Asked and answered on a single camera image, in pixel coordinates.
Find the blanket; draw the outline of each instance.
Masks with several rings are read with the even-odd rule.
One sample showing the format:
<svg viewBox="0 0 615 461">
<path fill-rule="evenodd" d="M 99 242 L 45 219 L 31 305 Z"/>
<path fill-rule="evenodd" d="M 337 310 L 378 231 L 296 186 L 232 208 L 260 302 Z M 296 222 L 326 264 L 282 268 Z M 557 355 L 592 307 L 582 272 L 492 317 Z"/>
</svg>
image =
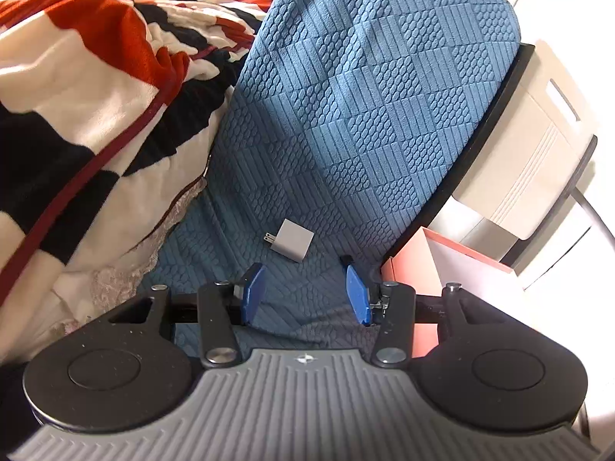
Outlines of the blanket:
<svg viewBox="0 0 615 461">
<path fill-rule="evenodd" d="M 0 0 L 0 362 L 201 179 L 273 0 Z"/>
<path fill-rule="evenodd" d="M 252 348 L 360 348 L 339 256 L 377 279 L 385 252 L 470 140 L 519 46 L 506 0 L 275 0 L 212 150 L 208 187 L 143 282 L 190 292 L 268 269 Z M 284 219 L 302 263 L 269 249 Z M 193 326 L 176 342 L 198 352 Z"/>
</svg>

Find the metal screw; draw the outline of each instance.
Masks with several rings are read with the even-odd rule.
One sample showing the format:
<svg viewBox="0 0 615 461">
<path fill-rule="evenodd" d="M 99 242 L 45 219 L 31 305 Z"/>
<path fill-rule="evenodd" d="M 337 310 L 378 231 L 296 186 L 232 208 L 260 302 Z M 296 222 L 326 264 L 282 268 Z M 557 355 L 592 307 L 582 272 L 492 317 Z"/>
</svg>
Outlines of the metal screw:
<svg viewBox="0 0 615 461">
<path fill-rule="evenodd" d="M 459 291 L 461 289 L 461 283 L 447 283 L 445 288 L 450 292 Z"/>
<path fill-rule="evenodd" d="M 406 352 L 396 347 L 381 348 L 376 352 L 376 358 L 384 364 L 398 364 L 406 360 Z"/>
<path fill-rule="evenodd" d="M 205 358 L 213 364 L 228 364 L 237 358 L 237 352 L 228 347 L 212 348 L 207 352 Z"/>
</svg>

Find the striped blanket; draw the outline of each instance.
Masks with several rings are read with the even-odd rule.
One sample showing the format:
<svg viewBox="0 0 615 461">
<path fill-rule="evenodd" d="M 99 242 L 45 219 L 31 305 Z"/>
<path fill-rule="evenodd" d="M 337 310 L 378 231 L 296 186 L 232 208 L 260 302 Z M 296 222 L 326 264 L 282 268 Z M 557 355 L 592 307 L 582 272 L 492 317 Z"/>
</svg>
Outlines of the striped blanket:
<svg viewBox="0 0 615 461">
<path fill-rule="evenodd" d="M 0 363 L 198 182 L 272 0 L 0 0 Z"/>
</svg>

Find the blue gripper pad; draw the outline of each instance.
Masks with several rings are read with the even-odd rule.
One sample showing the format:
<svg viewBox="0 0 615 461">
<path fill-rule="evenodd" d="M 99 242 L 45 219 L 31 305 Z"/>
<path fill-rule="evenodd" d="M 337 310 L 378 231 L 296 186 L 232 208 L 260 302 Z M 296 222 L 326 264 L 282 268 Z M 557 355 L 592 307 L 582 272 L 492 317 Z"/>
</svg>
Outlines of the blue gripper pad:
<svg viewBox="0 0 615 461">
<path fill-rule="evenodd" d="M 346 270 L 346 293 L 357 320 L 361 324 L 371 324 L 370 292 L 351 265 Z"/>
<path fill-rule="evenodd" d="M 249 279 L 244 286 L 244 295 L 241 299 L 241 319 L 244 324 L 251 324 L 254 322 L 258 306 L 263 299 L 265 290 L 267 289 L 266 283 L 266 270 L 265 267 L 255 266 L 250 268 Z"/>
<path fill-rule="evenodd" d="M 220 125 L 207 189 L 141 288 L 195 291 L 268 269 L 253 347 L 368 352 L 338 257 L 369 272 L 481 120 L 519 45 L 506 0 L 276 0 Z M 296 264 L 269 250 L 284 219 L 315 233 Z M 177 329 L 189 353 L 194 328 Z"/>
</svg>

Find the power adapter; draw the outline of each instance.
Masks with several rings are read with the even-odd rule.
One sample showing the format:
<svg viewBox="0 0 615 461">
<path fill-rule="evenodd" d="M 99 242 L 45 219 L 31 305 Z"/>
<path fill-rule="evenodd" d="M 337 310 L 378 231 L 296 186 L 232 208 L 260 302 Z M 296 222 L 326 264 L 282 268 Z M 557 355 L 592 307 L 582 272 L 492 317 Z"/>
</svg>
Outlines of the power adapter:
<svg viewBox="0 0 615 461">
<path fill-rule="evenodd" d="M 312 238 L 314 238 L 314 232 L 304 229 L 288 219 L 284 219 L 278 235 L 267 233 L 264 237 L 265 241 L 271 243 L 273 251 L 297 263 L 301 263 L 306 257 Z"/>
</svg>

